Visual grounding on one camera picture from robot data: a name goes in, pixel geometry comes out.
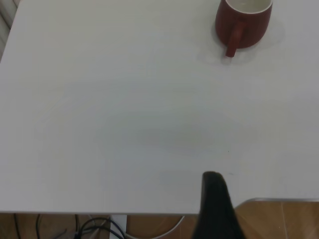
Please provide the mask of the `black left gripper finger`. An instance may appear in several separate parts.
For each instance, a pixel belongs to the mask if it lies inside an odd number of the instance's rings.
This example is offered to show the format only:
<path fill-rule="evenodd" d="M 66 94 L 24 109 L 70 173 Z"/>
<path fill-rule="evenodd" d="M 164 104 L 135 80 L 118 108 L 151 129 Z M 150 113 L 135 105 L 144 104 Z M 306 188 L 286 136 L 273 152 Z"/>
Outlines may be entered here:
<path fill-rule="evenodd" d="M 202 175 L 200 211 L 193 239 L 244 239 L 223 176 L 208 171 Z"/>

